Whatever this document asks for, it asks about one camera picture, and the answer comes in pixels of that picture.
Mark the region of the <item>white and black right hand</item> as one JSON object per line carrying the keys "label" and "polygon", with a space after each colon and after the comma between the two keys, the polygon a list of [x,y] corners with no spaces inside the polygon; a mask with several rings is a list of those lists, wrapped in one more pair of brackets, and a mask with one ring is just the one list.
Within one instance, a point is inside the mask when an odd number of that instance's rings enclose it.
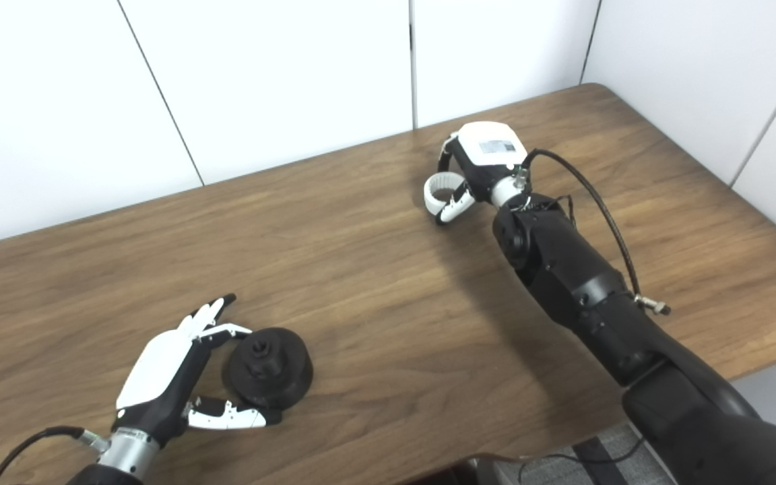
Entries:
{"label": "white and black right hand", "polygon": [[423,185],[435,224],[447,225],[475,203],[500,208],[529,184],[525,149],[508,124],[464,124],[441,145],[435,174]]}

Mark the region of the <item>white and black left hand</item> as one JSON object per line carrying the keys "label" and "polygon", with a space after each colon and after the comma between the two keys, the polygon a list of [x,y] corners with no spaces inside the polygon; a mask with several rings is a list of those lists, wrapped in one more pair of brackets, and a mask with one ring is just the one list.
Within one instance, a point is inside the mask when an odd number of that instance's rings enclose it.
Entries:
{"label": "white and black left hand", "polygon": [[194,393],[212,351],[252,333],[236,323],[219,322],[235,298],[226,294],[203,304],[145,345],[117,397],[113,432],[137,430],[165,448],[190,428],[263,428],[282,421],[278,410]]}

